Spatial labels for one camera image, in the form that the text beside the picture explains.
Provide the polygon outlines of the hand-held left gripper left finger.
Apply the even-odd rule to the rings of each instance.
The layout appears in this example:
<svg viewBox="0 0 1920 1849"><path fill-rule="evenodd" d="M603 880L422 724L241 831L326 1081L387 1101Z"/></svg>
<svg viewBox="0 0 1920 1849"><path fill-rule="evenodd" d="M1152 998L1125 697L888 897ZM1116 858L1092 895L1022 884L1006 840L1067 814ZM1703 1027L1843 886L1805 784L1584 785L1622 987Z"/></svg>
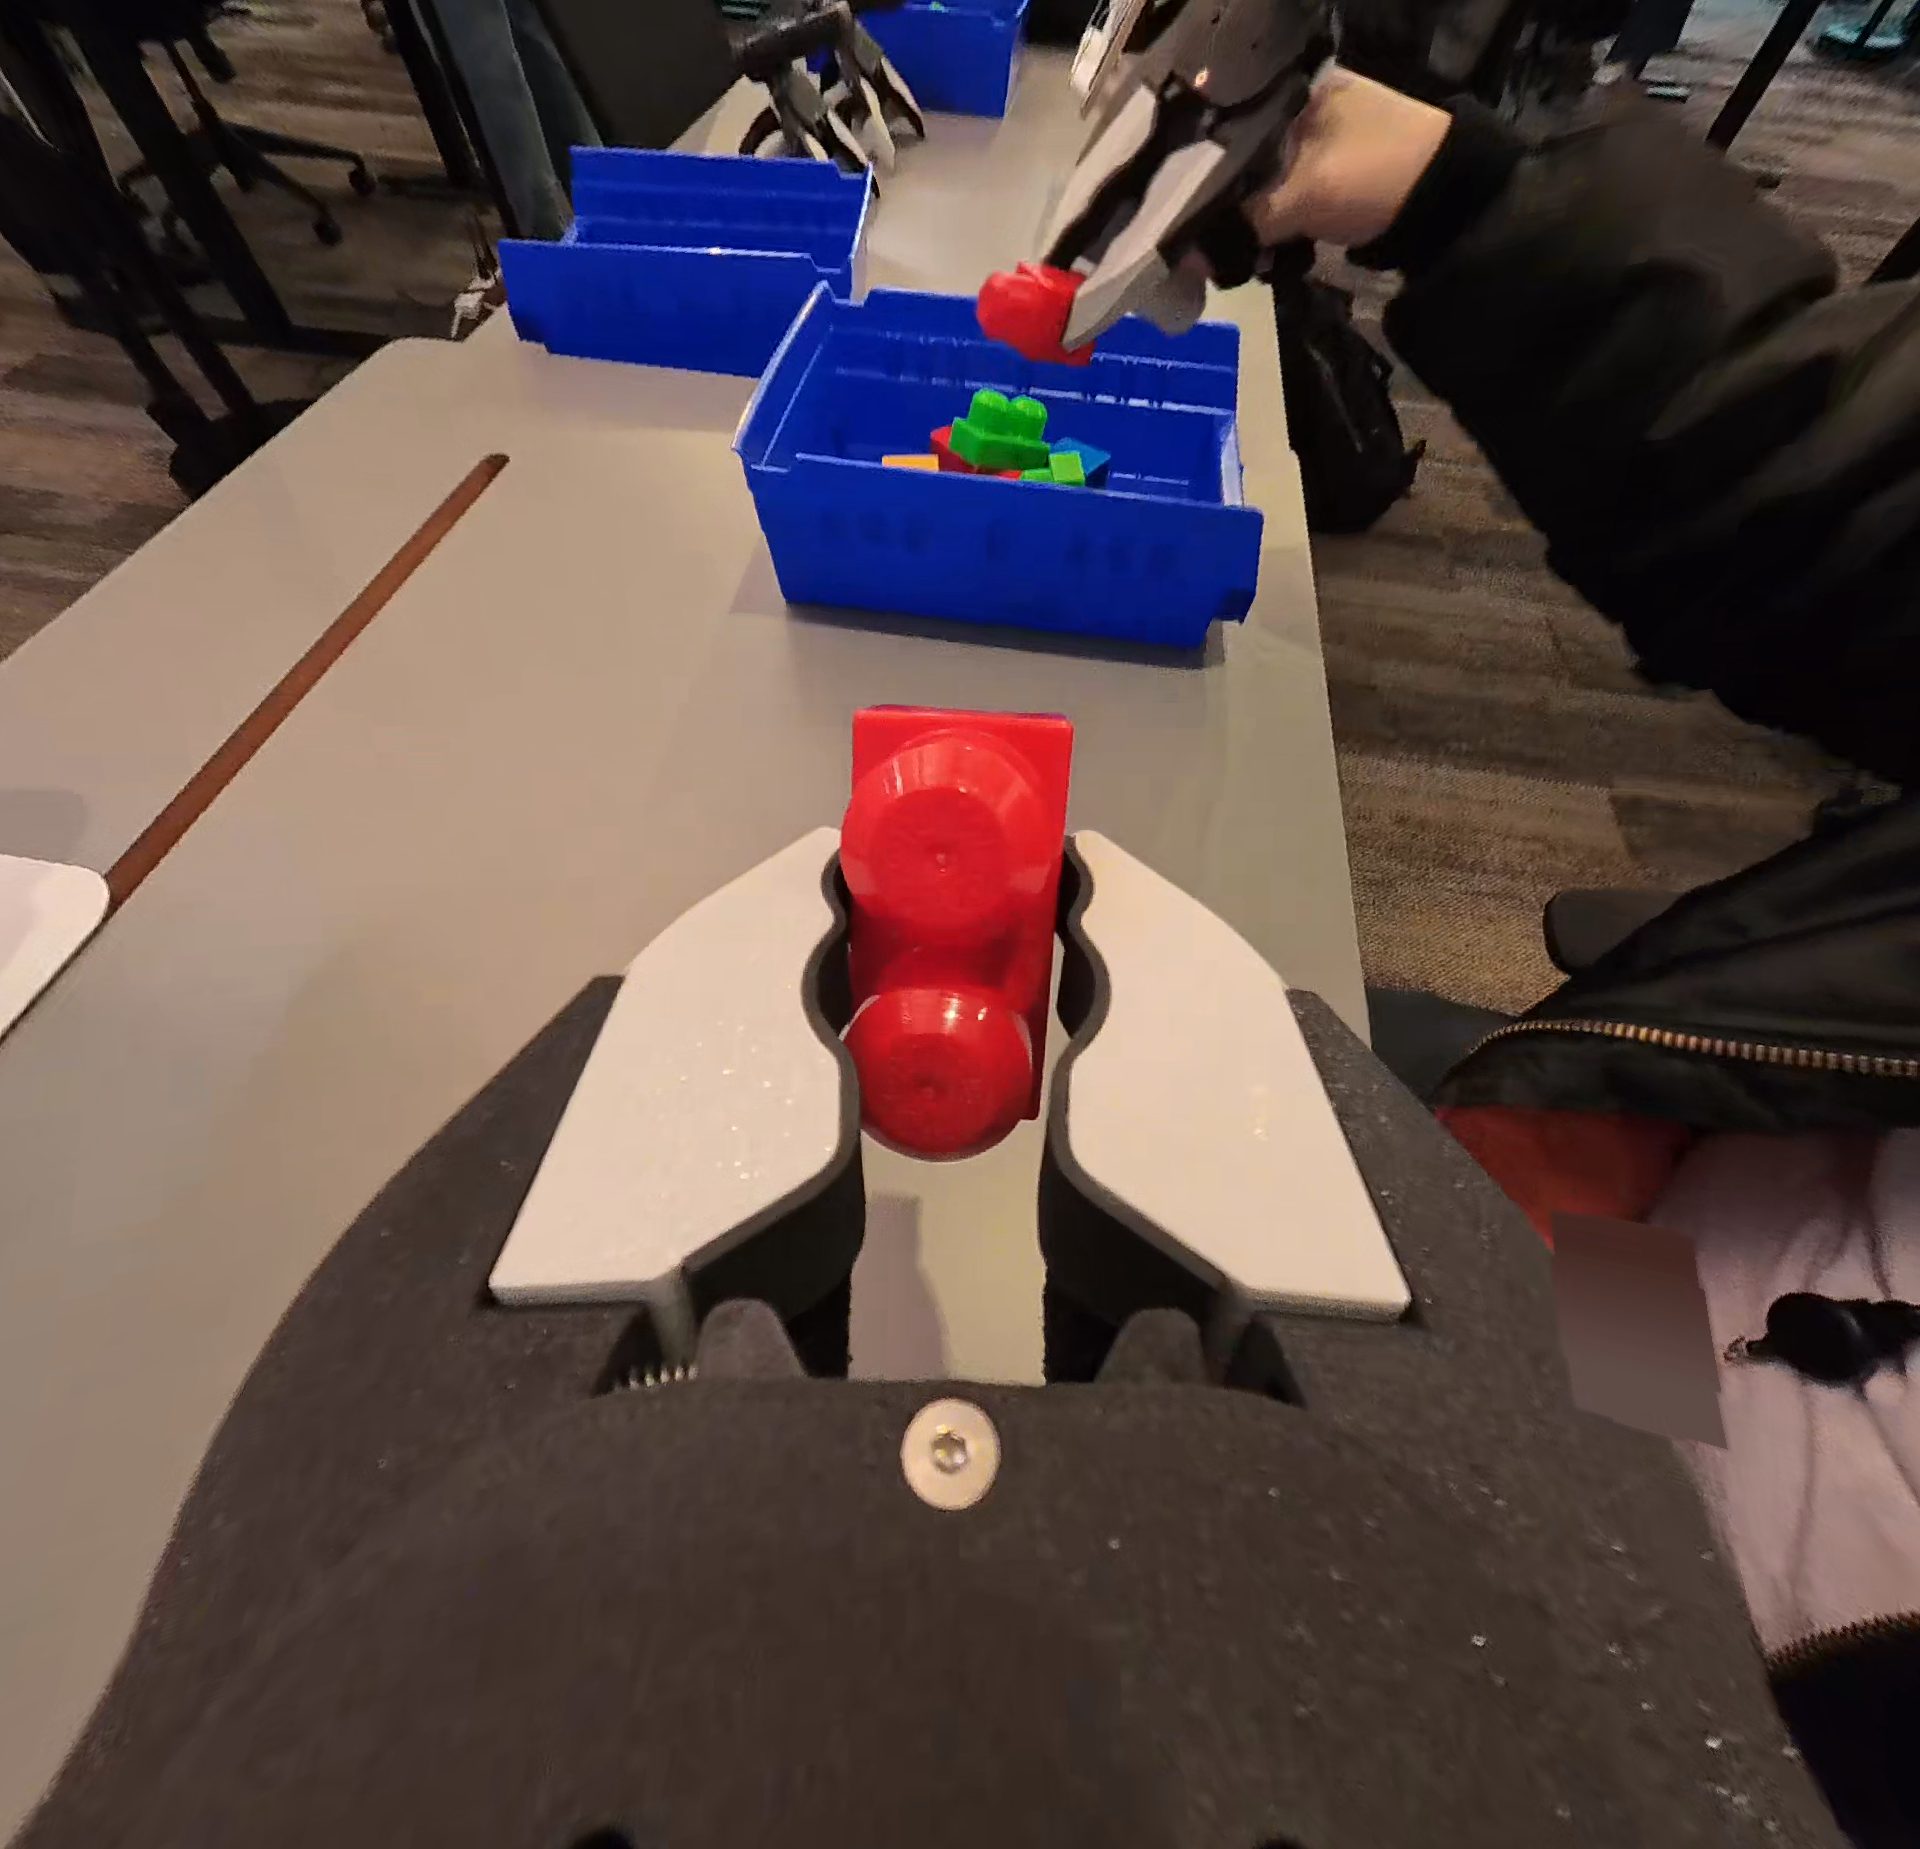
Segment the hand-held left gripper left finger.
<svg viewBox="0 0 1920 1849"><path fill-rule="evenodd" d="M492 1262L505 1306L817 1306L863 1237L834 830L694 901L626 964Z"/></svg>

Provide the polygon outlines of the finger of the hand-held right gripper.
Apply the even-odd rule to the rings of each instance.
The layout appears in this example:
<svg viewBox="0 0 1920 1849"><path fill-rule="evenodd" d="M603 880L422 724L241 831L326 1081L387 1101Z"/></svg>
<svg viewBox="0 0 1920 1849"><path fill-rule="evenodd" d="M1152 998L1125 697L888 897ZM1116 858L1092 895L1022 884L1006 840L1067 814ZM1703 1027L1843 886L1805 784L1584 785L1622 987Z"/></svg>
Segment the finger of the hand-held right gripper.
<svg viewBox="0 0 1920 1849"><path fill-rule="evenodd" d="M1048 210L1048 264L1079 277L1060 343L1090 346L1166 295L1173 331L1191 327L1204 289L1176 265L1236 169L1232 148L1186 118L1112 114L1090 133Z"/></svg>
<svg viewBox="0 0 1920 1849"><path fill-rule="evenodd" d="M1090 107L1112 75L1116 60L1125 56L1132 32L1150 0L1097 0L1083 34L1075 48L1068 85L1078 101Z"/></svg>

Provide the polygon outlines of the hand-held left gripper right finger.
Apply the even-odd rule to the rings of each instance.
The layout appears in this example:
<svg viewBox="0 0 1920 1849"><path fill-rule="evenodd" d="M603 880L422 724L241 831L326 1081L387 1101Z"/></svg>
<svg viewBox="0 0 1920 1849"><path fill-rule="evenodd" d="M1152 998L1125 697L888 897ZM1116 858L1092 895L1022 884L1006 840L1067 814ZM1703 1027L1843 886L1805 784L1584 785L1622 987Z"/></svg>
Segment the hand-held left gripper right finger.
<svg viewBox="0 0 1920 1849"><path fill-rule="evenodd" d="M1400 1321L1410 1288L1284 978L1111 835L1068 837L1040 1238L1106 1321L1141 1306Z"/></svg>

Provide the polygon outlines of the red mega block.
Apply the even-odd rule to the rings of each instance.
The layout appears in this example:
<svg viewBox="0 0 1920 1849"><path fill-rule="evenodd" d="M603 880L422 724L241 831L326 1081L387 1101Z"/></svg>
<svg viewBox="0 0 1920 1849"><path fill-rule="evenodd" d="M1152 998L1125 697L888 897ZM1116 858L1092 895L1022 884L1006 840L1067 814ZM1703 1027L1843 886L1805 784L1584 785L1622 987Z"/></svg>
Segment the red mega block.
<svg viewBox="0 0 1920 1849"><path fill-rule="evenodd" d="M982 281L974 316L986 337L1014 347L1027 361L1087 367L1095 341L1079 347L1068 347L1067 341L1068 317L1081 286L1083 275L1078 270L1019 260L1013 270L997 270Z"/></svg>
<svg viewBox="0 0 1920 1849"><path fill-rule="evenodd" d="M1074 723L881 706L851 717L836 848L862 1126L960 1161L1039 1114Z"/></svg>

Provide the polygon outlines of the pile of mega blocks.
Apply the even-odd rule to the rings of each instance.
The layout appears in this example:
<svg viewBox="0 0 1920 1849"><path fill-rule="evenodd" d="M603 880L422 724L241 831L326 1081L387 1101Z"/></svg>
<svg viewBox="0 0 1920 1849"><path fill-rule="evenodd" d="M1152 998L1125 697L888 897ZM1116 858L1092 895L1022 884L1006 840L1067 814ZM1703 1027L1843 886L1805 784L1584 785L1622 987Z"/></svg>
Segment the pile of mega blocks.
<svg viewBox="0 0 1920 1849"><path fill-rule="evenodd" d="M896 383L874 390L847 435L851 456L896 472L1111 490L1115 453L1095 438L1097 395L1014 385Z"/></svg>

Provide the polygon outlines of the blue storage bin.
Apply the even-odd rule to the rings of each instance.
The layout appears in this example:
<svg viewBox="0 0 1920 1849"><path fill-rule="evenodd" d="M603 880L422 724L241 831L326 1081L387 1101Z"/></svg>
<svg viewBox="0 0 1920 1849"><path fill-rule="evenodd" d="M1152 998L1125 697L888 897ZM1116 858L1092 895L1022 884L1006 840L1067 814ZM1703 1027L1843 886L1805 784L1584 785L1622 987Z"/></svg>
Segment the blue storage bin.
<svg viewBox="0 0 1920 1849"><path fill-rule="evenodd" d="M857 12L923 111L998 119L1013 97L1032 0L907 0Z"/></svg>
<svg viewBox="0 0 1920 1849"><path fill-rule="evenodd" d="M817 285L737 422L774 578L792 604L1191 650L1243 622L1263 515L1243 490L1239 328L1125 317L1087 367L982 336L964 295ZM1047 432L1111 460L1042 485L902 469L885 455L955 422L982 388L1030 395Z"/></svg>
<svg viewBox="0 0 1920 1849"><path fill-rule="evenodd" d="M830 160L573 153L573 224L503 237L516 333L554 355L755 376L814 289L851 301L873 171Z"/></svg>

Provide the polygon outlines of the person's right hand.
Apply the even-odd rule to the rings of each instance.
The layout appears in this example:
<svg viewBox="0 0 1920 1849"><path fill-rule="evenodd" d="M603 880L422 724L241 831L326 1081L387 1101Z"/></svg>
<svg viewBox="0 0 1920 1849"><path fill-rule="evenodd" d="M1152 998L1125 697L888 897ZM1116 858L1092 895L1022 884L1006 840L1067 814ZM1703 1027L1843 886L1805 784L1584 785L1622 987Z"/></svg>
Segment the person's right hand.
<svg viewBox="0 0 1920 1849"><path fill-rule="evenodd" d="M1330 63L1292 119L1277 179L1243 202L1255 242L1354 251L1392 226L1452 133L1452 109Z"/></svg>

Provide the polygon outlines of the black bag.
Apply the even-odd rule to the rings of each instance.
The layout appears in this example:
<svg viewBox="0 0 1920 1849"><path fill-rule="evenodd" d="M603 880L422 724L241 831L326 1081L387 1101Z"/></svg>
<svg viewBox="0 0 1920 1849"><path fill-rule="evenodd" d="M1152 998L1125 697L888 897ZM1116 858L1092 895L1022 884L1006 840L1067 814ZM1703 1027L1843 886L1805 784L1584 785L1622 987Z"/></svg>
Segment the black bag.
<svg viewBox="0 0 1920 1849"><path fill-rule="evenodd" d="M1391 361L1354 324L1347 291L1301 270L1276 270L1268 291L1309 534L1362 534L1410 492L1426 443L1404 439Z"/></svg>

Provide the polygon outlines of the idle black gripper tool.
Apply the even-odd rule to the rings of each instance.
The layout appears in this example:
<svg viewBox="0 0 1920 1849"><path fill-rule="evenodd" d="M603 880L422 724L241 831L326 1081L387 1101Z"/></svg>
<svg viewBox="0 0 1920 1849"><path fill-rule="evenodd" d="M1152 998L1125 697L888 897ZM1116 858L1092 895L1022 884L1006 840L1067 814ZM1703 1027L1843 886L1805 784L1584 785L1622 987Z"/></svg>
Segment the idle black gripper tool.
<svg viewBox="0 0 1920 1849"><path fill-rule="evenodd" d="M896 165L925 138L925 111L848 0L764 21L731 38L737 75L764 93L737 154L830 165L851 175Z"/></svg>

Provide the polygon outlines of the person's white garment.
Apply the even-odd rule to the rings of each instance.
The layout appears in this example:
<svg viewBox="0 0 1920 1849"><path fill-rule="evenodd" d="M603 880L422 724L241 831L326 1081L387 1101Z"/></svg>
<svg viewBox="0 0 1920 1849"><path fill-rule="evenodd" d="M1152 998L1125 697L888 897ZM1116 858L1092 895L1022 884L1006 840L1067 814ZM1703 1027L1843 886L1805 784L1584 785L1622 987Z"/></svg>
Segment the person's white garment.
<svg viewBox="0 0 1920 1849"><path fill-rule="evenodd" d="M1679 1446L1770 1672L1915 1651L1917 1132L1619 1126L1551 1211L1581 1408Z"/></svg>

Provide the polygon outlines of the black office chair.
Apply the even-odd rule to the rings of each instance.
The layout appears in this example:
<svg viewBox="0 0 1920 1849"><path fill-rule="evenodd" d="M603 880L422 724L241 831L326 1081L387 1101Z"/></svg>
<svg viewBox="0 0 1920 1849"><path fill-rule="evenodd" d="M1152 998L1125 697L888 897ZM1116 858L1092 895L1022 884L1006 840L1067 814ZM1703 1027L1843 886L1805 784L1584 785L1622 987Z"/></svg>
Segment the black office chair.
<svg viewBox="0 0 1920 1849"><path fill-rule="evenodd" d="M385 336L313 327L285 306L232 218L235 190L277 186L341 242L330 202L280 156L334 160L370 196L365 156L228 121L186 63L232 71L211 34L243 0L5 0L5 244L60 316L114 339L140 376L169 472L197 499L307 407L256 395L228 346L361 361Z"/></svg>

